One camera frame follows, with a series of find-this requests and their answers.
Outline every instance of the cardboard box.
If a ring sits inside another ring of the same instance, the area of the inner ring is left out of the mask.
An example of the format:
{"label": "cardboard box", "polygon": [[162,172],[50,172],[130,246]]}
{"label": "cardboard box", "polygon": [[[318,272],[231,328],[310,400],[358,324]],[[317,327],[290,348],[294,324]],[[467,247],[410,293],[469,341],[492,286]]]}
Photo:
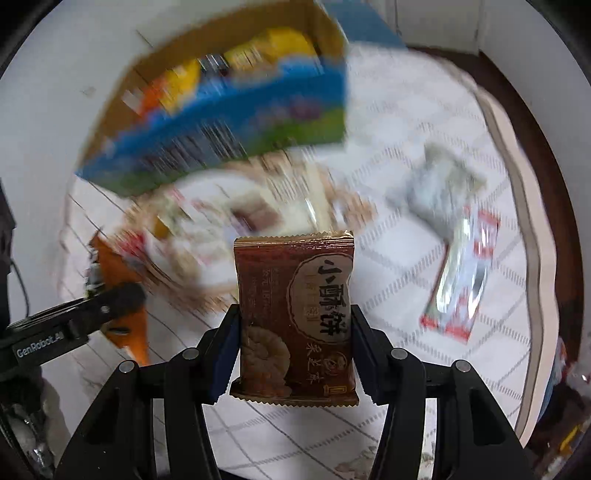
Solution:
{"label": "cardboard box", "polygon": [[[321,71],[285,76],[142,125],[124,99],[167,69],[222,53],[270,27],[305,33]],[[313,0],[244,7],[215,18],[140,59],[115,89],[77,174],[120,196],[139,195],[186,174],[291,145],[341,141],[345,133],[345,36]]]}

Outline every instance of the orange snack bag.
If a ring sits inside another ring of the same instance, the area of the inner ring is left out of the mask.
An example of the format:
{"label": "orange snack bag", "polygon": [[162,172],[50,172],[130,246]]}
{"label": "orange snack bag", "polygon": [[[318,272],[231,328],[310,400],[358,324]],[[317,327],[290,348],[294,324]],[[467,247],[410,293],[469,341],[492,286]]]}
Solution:
{"label": "orange snack bag", "polygon": [[[102,241],[98,234],[94,235],[90,246],[98,252],[98,262],[106,288],[116,287],[124,282],[141,281],[141,277],[129,268],[123,258]],[[150,364],[148,313],[145,307],[105,323],[100,330],[117,348],[127,348],[140,365]]]}
{"label": "orange snack bag", "polygon": [[139,109],[140,118],[146,118],[150,112],[161,106],[160,99],[164,95],[164,85],[164,78],[159,77],[144,90],[144,98]]}

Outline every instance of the snack packet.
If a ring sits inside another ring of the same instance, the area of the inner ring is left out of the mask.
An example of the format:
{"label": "snack packet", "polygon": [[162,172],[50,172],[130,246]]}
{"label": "snack packet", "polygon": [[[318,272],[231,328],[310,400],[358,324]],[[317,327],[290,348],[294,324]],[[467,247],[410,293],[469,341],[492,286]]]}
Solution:
{"label": "snack packet", "polygon": [[144,90],[139,115],[146,118],[152,111],[163,107],[168,113],[178,110],[195,96],[199,85],[202,64],[191,59],[167,70]]}
{"label": "snack packet", "polygon": [[499,219],[465,207],[421,325],[466,341],[491,270]]}
{"label": "snack packet", "polygon": [[[103,242],[96,233],[90,241],[90,246],[96,250],[95,263],[100,265],[100,271],[105,288],[115,287],[123,282],[139,282],[140,276],[130,269],[123,258],[116,254]],[[149,365],[148,354],[148,313],[145,307],[137,312],[103,324],[100,331],[117,347],[129,351],[140,365]]]}
{"label": "snack packet", "polygon": [[269,28],[249,42],[224,54],[230,68],[237,73],[269,69],[290,56],[317,58],[308,37],[285,27]]}
{"label": "snack packet", "polygon": [[358,229],[375,214],[322,166],[277,151],[138,198],[110,241],[146,288],[179,308],[217,312],[238,301],[236,238]]}
{"label": "snack packet", "polygon": [[353,249],[350,231],[236,240],[241,371],[231,395],[293,406],[358,404]]}
{"label": "snack packet", "polygon": [[223,55],[208,54],[198,59],[198,62],[201,67],[201,76],[204,79],[216,79],[230,75],[230,65]]}
{"label": "snack packet", "polygon": [[389,201],[407,208],[441,238],[450,242],[454,228],[474,194],[485,185],[476,174],[448,149],[425,145],[425,162],[413,170],[400,193],[390,192]]}

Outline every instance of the brown snack packet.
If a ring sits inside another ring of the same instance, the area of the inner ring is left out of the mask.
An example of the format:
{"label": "brown snack packet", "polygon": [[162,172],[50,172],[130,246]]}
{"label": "brown snack packet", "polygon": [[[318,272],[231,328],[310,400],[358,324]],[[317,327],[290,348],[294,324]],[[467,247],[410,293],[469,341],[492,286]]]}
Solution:
{"label": "brown snack packet", "polygon": [[354,406],[350,231],[234,242],[241,376],[230,394],[294,406]]}

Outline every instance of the cable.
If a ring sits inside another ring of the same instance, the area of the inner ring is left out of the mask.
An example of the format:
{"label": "cable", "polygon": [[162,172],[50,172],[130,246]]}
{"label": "cable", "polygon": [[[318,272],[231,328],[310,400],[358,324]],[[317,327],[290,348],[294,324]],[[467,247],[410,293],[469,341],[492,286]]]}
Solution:
{"label": "cable", "polygon": [[394,0],[394,25],[396,27],[396,35],[402,38],[402,32],[400,31],[400,24],[398,22],[398,0]]}
{"label": "cable", "polygon": [[12,258],[10,259],[10,265],[14,269],[14,273],[17,274],[18,282],[21,284],[22,296],[25,297],[25,318],[28,318],[29,313],[31,313],[31,304],[29,303],[29,295],[27,294],[27,289],[25,288],[25,284],[22,281],[21,272]]}

